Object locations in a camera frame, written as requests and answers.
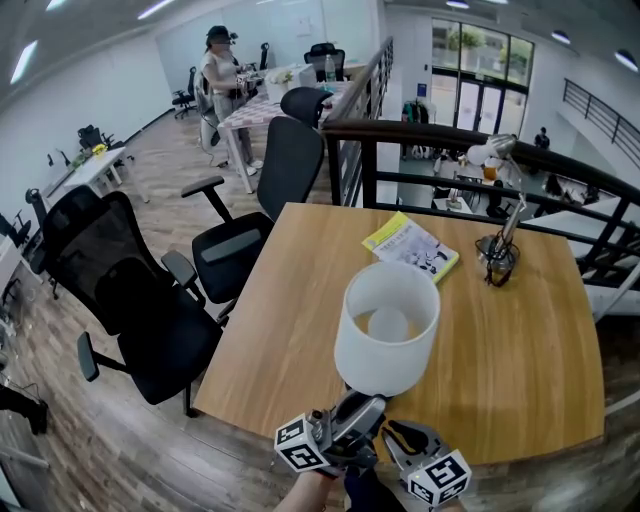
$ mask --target black cap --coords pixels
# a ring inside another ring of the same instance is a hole
[[[231,36],[227,27],[223,25],[216,25],[211,27],[211,30],[207,32],[208,43],[229,44],[231,43]]]

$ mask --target book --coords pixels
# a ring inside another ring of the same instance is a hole
[[[400,261],[424,270],[437,283],[458,262],[460,255],[422,229],[403,213],[362,242],[380,261]]]

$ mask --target white desk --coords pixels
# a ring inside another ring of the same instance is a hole
[[[469,205],[467,204],[467,202],[464,199],[462,199],[462,197],[458,196],[458,201],[460,201],[460,205],[462,206],[462,208],[460,208],[460,209],[451,208],[450,206],[447,206],[447,201],[448,201],[448,199],[434,199],[433,200],[433,202],[436,205],[436,208],[438,210],[444,210],[444,211],[456,212],[456,213],[467,213],[469,215],[473,215],[473,212],[471,211],[471,208],[469,208]]]
[[[98,188],[98,183],[102,183],[109,192],[113,192],[113,185],[109,181],[109,178],[107,178],[106,173],[110,170],[116,180],[116,183],[118,185],[122,184],[122,180],[120,179],[120,176],[113,164],[121,159],[123,167],[126,169],[124,166],[124,152],[126,149],[126,147],[122,147],[112,151],[106,151],[100,155],[92,156],[89,160],[78,167],[71,177],[64,182],[64,187],[67,190],[72,190],[81,185],[88,185],[99,197],[102,197],[102,193]],[[138,194],[142,197],[142,200],[145,203],[148,203],[149,198],[147,196],[147,192],[142,186],[142,183],[138,180],[136,173],[129,171],[129,176],[131,176],[133,184],[136,187]]]
[[[6,236],[0,244],[0,295],[2,295],[4,289],[9,284],[9,281],[11,281],[11,277],[20,263],[22,263],[27,271],[35,277],[38,283],[42,284],[42,278],[33,273],[31,266],[27,260],[22,257],[20,251],[16,248],[11,238]],[[4,328],[9,336],[15,335],[13,327],[7,325],[2,321],[2,319],[0,319],[0,327]]]

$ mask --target wooden table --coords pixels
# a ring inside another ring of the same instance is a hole
[[[195,401],[273,437],[344,392],[333,348],[345,288],[376,261],[360,242],[392,212],[288,204],[240,296]],[[496,226],[409,215],[460,253],[438,285],[442,314],[422,380],[387,417],[431,425],[472,464],[532,457],[604,430],[600,351],[564,238],[518,230],[503,288],[483,282],[474,241]],[[378,443],[378,455],[389,460]]]

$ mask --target chair armrest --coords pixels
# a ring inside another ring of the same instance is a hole
[[[220,263],[221,261],[244,251],[245,249],[260,241],[262,241],[260,231],[258,231],[257,229],[252,229],[250,231],[246,231],[237,236],[234,236],[229,240],[225,240],[218,245],[209,247],[208,249],[202,251],[201,256],[205,263],[209,265],[213,263]]]
[[[178,251],[169,251],[160,260],[183,288],[189,288],[195,283],[196,277],[198,277],[195,269],[189,263],[189,260]]]
[[[127,367],[122,363],[95,352],[88,332],[83,332],[78,338],[78,361],[80,362],[82,374],[88,382],[93,382],[100,376],[100,368],[98,365],[129,373]]]
[[[193,194],[197,194],[198,192],[202,192],[209,187],[217,187],[218,185],[222,185],[224,183],[224,178],[222,176],[214,176],[212,178],[205,178],[204,180],[196,181],[191,185],[187,185],[182,189],[180,195],[182,197],[189,197]]]

